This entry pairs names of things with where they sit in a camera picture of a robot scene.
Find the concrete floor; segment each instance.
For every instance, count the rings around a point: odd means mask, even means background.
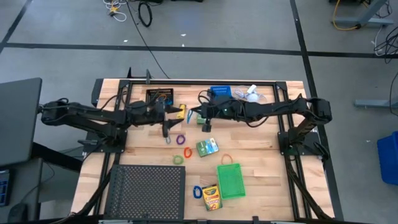
[[[24,4],[25,0],[0,0],[0,39]],[[398,10],[398,2],[391,4]],[[329,22],[333,5],[327,1],[299,0],[297,9],[308,51],[372,53],[371,41],[377,27],[352,32],[335,30]],[[184,44],[300,52],[289,0],[165,0],[152,10],[153,24],[149,28],[139,25],[150,46]],[[341,6],[339,14],[358,14],[361,10],[363,6]],[[127,13],[126,7],[121,12]],[[391,18],[398,22],[397,14]],[[380,40],[392,28],[382,31]],[[117,22],[106,15],[100,0],[33,0],[8,43],[144,46],[131,18]],[[299,55],[173,51],[154,54],[171,78],[301,80],[310,95]],[[395,131],[398,119],[388,110],[357,109],[353,100],[386,99],[391,80],[398,72],[398,60],[385,65],[382,59],[375,58],[310,57],[310,65],[318,96],[332,105],[333,121],[325,127],[345,220],[395,223],[398,187],[381,180],[376,141]],[[128,67],[132,67],[134,75],[141,76],[148,68],[156,78],[163,77],[147,51],[6,47],[0,53],[0,82],[40,77],[41,103],[67,97],[90,104],[96,78],[125,77]],[[79,146],[77,140],[84,137],[84,132],[77,129],[37,122],[35,141],[58,151]],[[56,207],[52,202],[49,206],[54,209],[42,209],[45,218],[65,215],[78,178],[58,167],[55,171],[56,176],[42,187],[40,200],[61,200],[62,205]],[[43,178],[47,175],[49,170],[44,167]]]

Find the small green box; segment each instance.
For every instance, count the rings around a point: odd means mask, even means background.
[[[218,152],[217,143],[213,138],[198,142],[197,149],[200,157]]]
[[[221,199],[226,200],[246,196],[240,164],[218,165],[217,177]]]

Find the green plastic basket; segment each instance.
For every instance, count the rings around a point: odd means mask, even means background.
[[[246,196],[240,164],[217,166],[218,183],[221,199],[232,199]]]

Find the metal mesh tray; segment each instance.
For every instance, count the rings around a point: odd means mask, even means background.
[[[184,166],[114,165],[104,219],[183,220]]]

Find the wooden table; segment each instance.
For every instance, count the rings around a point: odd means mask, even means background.
[[[250,82],[242,82],[243,85],[250,85]],[[117,93],[118,83],[118,79],[104,79],[98,107],[103,106],[107,99]],[[131,101],[145,101],[146,90],[154,88],[173,88],[174,105],[178,106],[183,103],[187,105],[187,108],[192,108],[199,105],[197,100],[199,92],[208,89],[209,86],[134,85]],[[302,82],[287,82],[287,88],[290,99],[296,98],[300,93],[305,97]],[[257,92],[265,96],[265,98],[261,98],[260,103],[275,102],[271,87],[259,86]],[[105,109],[113,110],[113,105],[114,101],[111,101]],[[293,119],[294,124],[298,125],[303,117],[295,114]],[[126,150],[121,156],[120,164],[171,166],[173,165],[173,156],[183,155],[184,147],[189,146],[193,149],[193,156],[185,159],[182,164],[187,172],[184,219],[252,220],[252,216],[258,216],[260,220],[293,220],[284,157],[279,152],[277,140],[279,131],[277,117],[270,117],[266,123],[255,129],[246,126],[243,122],[237,123],[220,119],[213,119],[211,124],[211,133],[203,133],[193,115],[190,124],[183,121],[170,130],[172,142],[169,145],[162,137],[159,124],[139,126],[138,128],[131,126],[128,129]],[[183,146],[178,146],[175,142],[178,134],[184,134],[187,139]],[[216,139],[220,151],[206,157],[199,157],[195,144],[208,138]],[[224,153],[230,154],[234,162],[241,164],[246,196],[224,200],[222,209],[207,212],[203,199],[193,198],[192,189],[194,185],[206,186],[218,183],[216,166],[221,163],[221,156]],[[92,153],[84,162],[73,200],[73,212],[79,211],[96,190],[103,158],[103,153]],[[111,156],[109,169],[113,158],[114,156]],[[324,212],[334,217],[321,160],[316,156],[302,156],[301,158],[308,191]],[[100,213],[103,213],[107,192],[106,189]],[[297,188],[296,192],[300,216],[304,217],[302,197]]]

